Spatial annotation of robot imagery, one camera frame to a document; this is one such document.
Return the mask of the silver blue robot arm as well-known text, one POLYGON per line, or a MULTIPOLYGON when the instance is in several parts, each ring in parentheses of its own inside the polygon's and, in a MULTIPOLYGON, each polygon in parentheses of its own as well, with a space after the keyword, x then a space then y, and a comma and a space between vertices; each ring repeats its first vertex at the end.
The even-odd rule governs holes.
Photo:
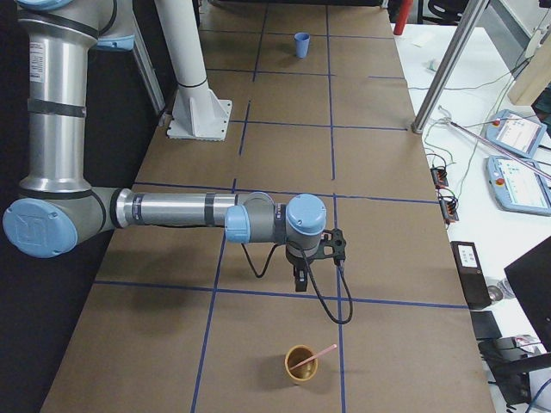
POLYGON ((329 243, 325 204, 314 195, 277 204, 262 192, 135 193, 84 179, 88 54, 133 48, 131 2, 20 1, 17 12, 29 36, 29 173, 3 230, 19 251, 52 258, 131 225, 219 227, 232 243, 284 246, 296 290, 314 285, 312 262, 329 243))

